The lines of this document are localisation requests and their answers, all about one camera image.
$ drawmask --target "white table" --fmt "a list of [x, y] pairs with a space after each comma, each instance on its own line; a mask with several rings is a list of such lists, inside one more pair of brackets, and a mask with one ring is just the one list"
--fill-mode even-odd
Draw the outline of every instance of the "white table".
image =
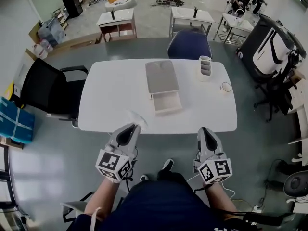
[[223, 94], [220, 86], [230, 79], [221, 63], [212, 64], [210, 82], [197, 80], [195, 60], [170, 59], [179, 83], [183, 109], [178, 113], [155, 115], [149, 99], [145, 64], [164, 59], [115, 60], [94, 63], [80, 102], [79, 128], [114, 132], [127, 123], [127, 110], [148, 123], [146, 134], [190, 134], [207, 127], [214, 132], [234, 131], [237, 115], [233, 90]]
[[[300, 80], [297, 84], [297, 89], [291, 87], [289, 89], [292, 96], [291, 104], [292, 110], [288, 113], [297, 112], [301, 138], [292, 143], [302, 143], [302, 166], [308, 165], [308, 81], [305, 79]], [[308, 214], [308, 203], [296, 203], [293, 209], [295, 213]]]
[[[218, 33], [223, 20], [225, 20], [226, 23], [230, 27], [227, 35]], [[254, 29], [254, 27], [250, 24], [249, 21], [243, 20], [242, 18], [238, 18], [238, 17], [233, 16], [231, 14], [222, 13], [222, 17], [221, 17], [218, 29], [216, 31], [216, 34], [215, 34], [213, 40], [215, 40], [215, 37], [218, 35], [219, 38], [223, 41], [223, 43], [239, 45], [239, 42], [238, 42], [239, 37], [242, 37], [242, 38], [246, 39], [253, 29]], [[228, 39], [228, 37], [229, 37], [229, 35], [230, 35], [232, 30], [233, 30], [232, 35], [233, 36], [238, 36], [238, 38], [235, 39], [235, 40], [232, 40], [230, 38], [227, 41], [227, 39]]]
[[[187, 23], [201, 24], [201, 30], [208, 35], [212, 24], [214, 23], [213, 18], [208, 11], [198, 10], [196, 18], [193, 17], [194, 9], [187, 8], [171, 8], [170, 16], [170, 26], [169, 26], [169, 37], [173, 37], [173, 33], [177, 30], [175, 27], [178, 27], [178, 30], [182, 29], [191, 29], [191, 26]], [[203, 24], [208, 24], [207, 30], [205, 30]]]
[[207, 10], [225, 12], [229, 0], [202, 0]]
[[[115, 19], [112, 19], [111, 12], [102, 13], [96, 25], [100, 27], [104, 40], [109, 34], [110, 40], [135, 39], [137, 38], [134, 9], [117, 10], [114, 12]], [[132, 31], [132, 35], [121, 35], [121, 31]], [[118, 32], [118, 37], [112, 37], [110, 33]]]

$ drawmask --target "white cup holder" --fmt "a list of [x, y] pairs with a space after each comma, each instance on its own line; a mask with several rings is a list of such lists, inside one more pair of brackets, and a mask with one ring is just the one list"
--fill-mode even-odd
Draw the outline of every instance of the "white cup holder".
[[200, 56], [197, 77], [199, 81], [206, 82], [212, 76], [212, 60], [208, 56]]

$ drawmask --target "chair seat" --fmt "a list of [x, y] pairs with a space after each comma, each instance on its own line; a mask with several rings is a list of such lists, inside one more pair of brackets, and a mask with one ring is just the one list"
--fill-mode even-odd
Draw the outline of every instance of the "chair seat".
[[81, 94], [86, 80], [76, 80], [67, 83], [67, 109], [72, 118], [78, 118]]
[[168, 47], [168, 56], [173, 59], [199, 60], [200, 56], [212, 58], [206, 35], [193, 31], [178, 32]]

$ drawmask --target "concrete floor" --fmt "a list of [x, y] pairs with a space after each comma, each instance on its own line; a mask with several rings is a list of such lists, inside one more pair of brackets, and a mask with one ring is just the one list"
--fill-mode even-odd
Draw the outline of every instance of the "concrete floor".
[[[156, 0], [135, 0], [137, 6], [134, 8], [136, 28], [138, 38], [160, 38], [168, 37], [169, 23], [170, 23], [170, 7], [151, 6], [156, 4]], [[215, 31], [220, 22], [222, 13], [208, 9], [202, 0], [182, 0], [185, 2], [183, 8], [194, 8], [196, 6], [200, 10], [209, 11], [213, 17], [214, 23], [208, 35], [208, 40], [213, 40]], [[69, 26], [65, 30], [67, 36], [66, 40], [81, 37], [87, 34], [99, 32], [99, 27], [96, 25], [100, 15], [105, 10], [104, 1], [88, 6], [89, 0], [85, 1], [83, 5], [84, 12], [76, 18], [68, 21]], [[247, 13], [246, 18], [252, 23], [258, 21], [258, 18], [253, 16], [251, 11]]]
[[[68, 51], [47, 58], [53, 67], [62, 68], [85, 65], [90, 69], [97, 61], [128, 58], [167, 58], [168, 38], [144, 38], [110, 42]], [[258, 204], [264, 195], [263, 181], [274, 159], [290, 162], [296, 156], [298, 144], [288, 142], [298, 137], [296, 114], [275, 114], [266, 123], [266, 106], [253, 108], [262, 99], [259, 90], [248, 75], [242, 62], [235, 56], [233, 46], [210, 42], [213, 61], [222, 62], [229, 74], [234, 90], [238, 127], [234, 132], [219, 133], [224, 151], [231, 159], [233, 176], [225, 186], [236, 191], [234, 199], [244, 199], [250, 205]], [[83, 73], [67, 76], [68, 80], [82, 78]], [[64, 230], [60, 202], [76, 201], [97, 189], [103, 178], [95, 168], [99, 150], [104, 148], [109, 136], [104, 133], [84, 132], [72, 128], [69, 122], [45, 118], [45, 114], [28, 107], [36, 115], [34, 140], [23, 151], [10, 150], [17, 202], [34, 221], [37, 230]], [[140, 135], [138, 162], [134, 182], [142, 174], [154, 178], [166, 159], [175, 160], [174, 171], [185, 178], [193, 176], [192, 159], [197, 150], [197, 136], [190, 135]], [[190, 181], [193, 188], [201, 187], [199, 177]], [[125, 194], [122, 183], [120, 194]], [[283, 193], [268, 191], [264, 211], [288, 212], [290, 204]], [[295, 222], [280, 230], [293, 230]], [[266, 227], [264, 230], [276, 230]]]

